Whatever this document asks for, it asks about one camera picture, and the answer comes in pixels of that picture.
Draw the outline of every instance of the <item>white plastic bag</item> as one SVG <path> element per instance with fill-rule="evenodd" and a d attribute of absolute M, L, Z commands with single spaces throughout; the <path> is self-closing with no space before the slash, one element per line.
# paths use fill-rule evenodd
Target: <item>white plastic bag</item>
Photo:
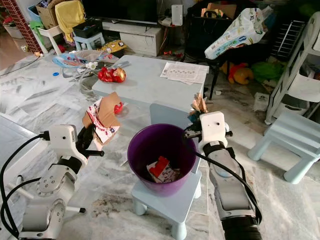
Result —
<path fill-rule="evenodd" d="M 265 35 L 262 23 L 272 11 L 269 6 L 262 11 L 259 8 L 245 8 L 223 35 L 204 51 L 206 58 L 216 59 L 228 49 L 259 42 Z"/>

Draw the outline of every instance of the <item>purple trash bin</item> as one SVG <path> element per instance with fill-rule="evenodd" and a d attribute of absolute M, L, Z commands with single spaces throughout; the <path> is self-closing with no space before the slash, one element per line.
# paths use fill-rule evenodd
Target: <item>purple trash bin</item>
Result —
<path fill-rule="evenodd" d="M 178 191 L 188 178 L 196 156 L 182 141 L 184 130 L 171 124 L 154 124 L 139 131 L 131 140 L 127 156 L 132 171 L 139 179 L 159 196 L 170 196 Z M 193 140 L 186 143 L 196 151 Z M 156 183 L 150 176 L 147 165 L 160 156 L 167 158 L 174 169 L 180 169 L 181 178 L 167 183 Z"/>

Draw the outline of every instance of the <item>white speaker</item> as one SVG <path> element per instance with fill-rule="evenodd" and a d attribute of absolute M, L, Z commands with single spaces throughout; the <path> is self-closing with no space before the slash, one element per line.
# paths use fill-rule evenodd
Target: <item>white speaker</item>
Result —
<path fill-rule="evenodd" d="M 172 25 L 181 26 L 183 21 L 184 9 L 183 5 L 171 5 Z"/>

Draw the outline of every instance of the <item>cardboard piece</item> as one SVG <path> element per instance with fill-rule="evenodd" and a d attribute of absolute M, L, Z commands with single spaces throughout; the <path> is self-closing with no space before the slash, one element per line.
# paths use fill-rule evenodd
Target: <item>cardboard piece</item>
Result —
<path fill-rule="evenodd" d="M 117 93 L 113 92 L 89 106 L 85 112 L 82 123 L 85 128 L 92 123 L 96 125 L 94 134 L 96 143 L 106 145 L 117 133 L 121 124 L 118 122 L 114 111 L 115 105 L 120 102 Z"/>
<path fill-rule="evenodd" d="M 219 9 L 225 15 L 227 15 L 229 18 L 231 18 L 233 20 L 235 18 L 237 5 L 235 5 L 235 4 L 223 5 L 223 4 L 216 4 L 216 3 L 211 2 L 208 4 L 207 8 L 210 10 Z"/>
<path fill-rule="evenodd" d="M 56 17 L 55 6 L 64 1 L 66 0 L 52 0 L 48 4 L 47 8 L 41 7 L 39 3 L 35 6 L 46 29 L 51 29 L 59 25 Z"/>

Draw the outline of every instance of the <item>television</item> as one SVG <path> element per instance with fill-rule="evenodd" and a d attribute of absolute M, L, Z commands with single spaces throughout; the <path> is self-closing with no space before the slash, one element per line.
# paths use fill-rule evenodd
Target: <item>television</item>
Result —
<path fill-rule="evenodd" d="M 87 17 L 157 24 L 157 0 L 82 0 Z"/>

